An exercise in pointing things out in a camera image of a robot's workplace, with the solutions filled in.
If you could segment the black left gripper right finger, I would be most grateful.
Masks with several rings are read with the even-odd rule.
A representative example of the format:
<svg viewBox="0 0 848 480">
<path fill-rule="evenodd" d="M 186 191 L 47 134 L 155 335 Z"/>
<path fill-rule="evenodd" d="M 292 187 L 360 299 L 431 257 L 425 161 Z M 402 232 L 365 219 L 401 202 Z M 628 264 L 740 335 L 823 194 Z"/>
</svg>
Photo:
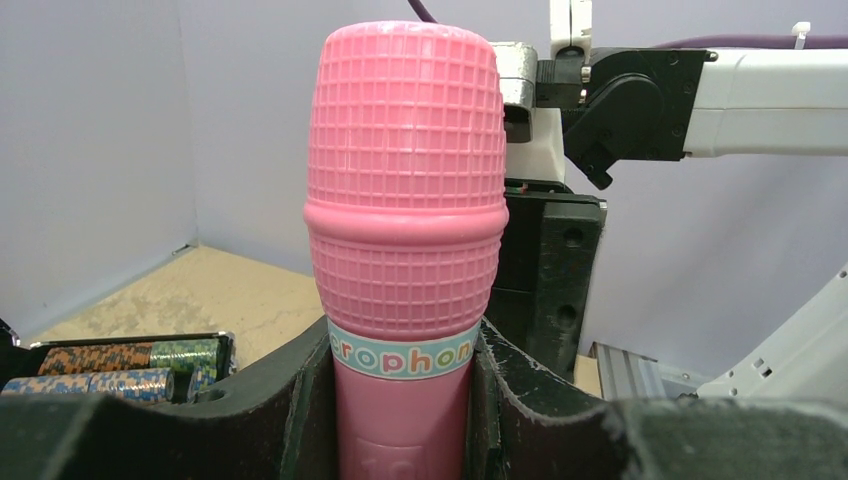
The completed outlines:
<svg viewBox="0 0 848 480">
<path fill-rule="evenodd" d="M 469 479 L 843 479 L 847 410 L 819 401 L 608 402 L 483 323 L 465 463 Z"/>
</svg>

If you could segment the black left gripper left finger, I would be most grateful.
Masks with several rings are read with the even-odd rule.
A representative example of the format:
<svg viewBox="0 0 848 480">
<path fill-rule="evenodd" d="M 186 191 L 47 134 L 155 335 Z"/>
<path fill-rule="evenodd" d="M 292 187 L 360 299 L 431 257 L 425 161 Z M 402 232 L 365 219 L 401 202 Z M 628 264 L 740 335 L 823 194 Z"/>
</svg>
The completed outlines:
<svg viewBox="0 0 848 480">
<path fill-rule="evenodd" d="M 5 479 L 331 479 L 335 385 L 327 326 L 187 404 L 104 394 L 5 396 Z"/>
</svg>

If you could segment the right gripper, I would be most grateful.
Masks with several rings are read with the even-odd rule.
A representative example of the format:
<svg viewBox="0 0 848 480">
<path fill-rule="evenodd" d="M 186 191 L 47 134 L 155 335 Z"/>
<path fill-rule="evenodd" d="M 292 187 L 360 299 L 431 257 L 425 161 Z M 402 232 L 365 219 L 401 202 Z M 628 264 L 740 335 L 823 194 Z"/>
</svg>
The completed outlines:
<svg viewBox="0 0 848 480">
<path fill-rule="evenodd" d="M 588 195 L 510 188 L 487 319 L 508 341 L 574 378 L 606 204 Z"/>
</svg>

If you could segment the pink toy microphone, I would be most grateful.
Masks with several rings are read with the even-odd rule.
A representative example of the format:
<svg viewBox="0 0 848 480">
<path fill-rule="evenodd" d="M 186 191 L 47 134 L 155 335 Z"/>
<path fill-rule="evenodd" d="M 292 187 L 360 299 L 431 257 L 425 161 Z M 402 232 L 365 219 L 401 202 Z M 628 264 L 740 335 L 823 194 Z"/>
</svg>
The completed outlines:
<svg viewBox="0 0 848 480">
<path fill-rule="evenodd" d="M 304 220 L 334 362 L 344 479 L 458 479 L 505 203 L 496 54 L 372 21 L 323 46 Z"/>
</svg>

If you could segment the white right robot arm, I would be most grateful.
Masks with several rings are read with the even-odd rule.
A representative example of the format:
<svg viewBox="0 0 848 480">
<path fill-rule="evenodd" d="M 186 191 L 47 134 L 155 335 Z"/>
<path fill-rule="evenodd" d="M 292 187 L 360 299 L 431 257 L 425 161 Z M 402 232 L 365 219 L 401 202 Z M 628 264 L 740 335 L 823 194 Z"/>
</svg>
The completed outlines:
<svg viewBox="0 0 848 480">
<path fill-rule="evenodd" d="M 846 400 L 845 50 L 495 51 L 507 339 L 610 398 Z"/>
</svg>

